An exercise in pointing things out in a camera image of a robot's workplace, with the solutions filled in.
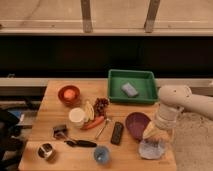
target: purple bowl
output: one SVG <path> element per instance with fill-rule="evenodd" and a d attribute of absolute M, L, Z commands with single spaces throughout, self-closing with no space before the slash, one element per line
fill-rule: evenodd
<path fill-rule="evenodd" d="M 125 124 L 132 137 L 141 141 L 143 139 L 143 132 L 149 122 L 150 118 L 144 113 L 133 112 L 127 116 Z"/>

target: black wall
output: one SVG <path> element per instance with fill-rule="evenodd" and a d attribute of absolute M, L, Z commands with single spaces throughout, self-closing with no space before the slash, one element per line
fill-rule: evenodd
<path fill-rule="evenodd" d="M 213 77 L 213 37 L 0 37 L 1 77 L 107 77 L 111 68 Z"/>

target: wooden table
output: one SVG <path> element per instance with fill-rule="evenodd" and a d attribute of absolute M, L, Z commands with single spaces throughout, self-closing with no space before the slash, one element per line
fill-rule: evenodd
<path fill-rule="evenodd" d="M 76 139 L 94 140 L 98 130 L 104 123 L 90 130 L 75 128 L 68 119 L 69 107 L 64 106 L 59 100 L 57 93 L 65 85 L 73 84 L 81 91 L 82 106 L 85 99 L 94 104 L 97 97 L 107 98 L 107 80 L 73 80 L 73 81 L 50 81 L 46 89 L 43 101 L 36 121 L 33 125 L 30 138 L 27 142 L 22 160 L 19 165 L 20 171 L 36 170 L 70 170 L 70 171 L 96 171 L 96 170 L 146 170 L 146 171 L 175 171 L 176 163 L 170 142 L 167 142 L 167 151 L 159 160 L 144 160 L 138 153 L 138 142 L 133 140 L 125 128 L 120 146 L 110 143 L 111 134 L 115 121 L 125 124 L 125 118 L 131 112 L 144 112 L 150 118 L 153 117 L 155 105 L 124 105 L 110 103 L 107 115 L 112 116 L 112 122 L 101 134 L 98 145 L 105 145 L 110 150 L 111 160 L 107 165 L 99 165 L 93 159 L 94 148 L 69 147 L 63 141 L 53 138 L 52 127 L 58 124 L 66 124 L 69 136 Z M 47 162 L 37 155 L 38 147 L 43 143 L 50 143 L 56 149 L 57 154 L 51 162 Z"/>

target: gray sponge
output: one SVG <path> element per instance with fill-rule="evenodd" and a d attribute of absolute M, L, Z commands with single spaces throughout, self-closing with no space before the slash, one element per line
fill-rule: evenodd
<path fill-rule="evenodd" d="M 139 94 L 130 83 L 123 84 L 121 89 L 127 94 L 128 97 L 136 97 Z"/>

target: red bowl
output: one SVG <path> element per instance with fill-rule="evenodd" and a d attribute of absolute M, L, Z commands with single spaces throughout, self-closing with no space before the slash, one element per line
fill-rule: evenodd
<path fill-rule="evenodd" d="M 76 104 L 79 101 L 79 96 L 80 90 L 74 85 L 67 85 L 62 87 L 58 92 L 59 100 L 66 106 L 72 106 Z"/>
<path fill-rule="evenodd" d="M 138 141 L 141 141 L 143 132 L 149 122 L 150 118 L 144 113 L 133 112 L 127 116 L 125 124 L 132 137 Z"/>

